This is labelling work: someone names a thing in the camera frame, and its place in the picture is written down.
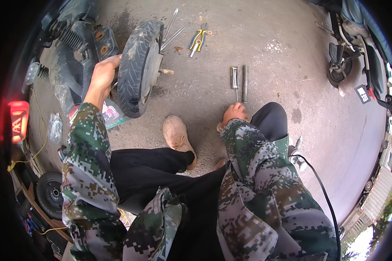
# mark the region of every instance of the pliers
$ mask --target pliers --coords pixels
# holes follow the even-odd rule
[[[192,43],[190,44],[189,49],[193,49],[193,46],[195,45],[196,39],[199,37],[199,35],[202,34],[202,42],[199,44],[199,47],[197,49],[197,51],[200,52],[200,49],[202,49],[202,46],[205,43],[205,36],[207,33],[208,33],[208,23],[204,23],[204,24],[202,24],[201,28],[198,29],[198,32],[193,37]]]

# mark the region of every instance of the beige shoe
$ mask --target beige shoe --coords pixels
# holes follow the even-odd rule
[[[226,163],[226,159],[220,159],[214,166],[214,171],[215,170],[219,170],[220,168],[222,168],[222,166],[224,166]]]
[[[177,116],[168,116],[162,124],[162,132],[170,148],[181,152],[193,152],[195,159],[192,164],[187,166],[187,170],[193,170],[196,168],[197,156],[190,145],[189,139],[187,138],[187,129],[183,121]]]

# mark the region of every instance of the tail light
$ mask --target tail light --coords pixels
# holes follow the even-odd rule
[[[26,138],[27,120],[29,118],[29,103],[25,101],[10,102],[12,119],[12,143],[19,143]]]

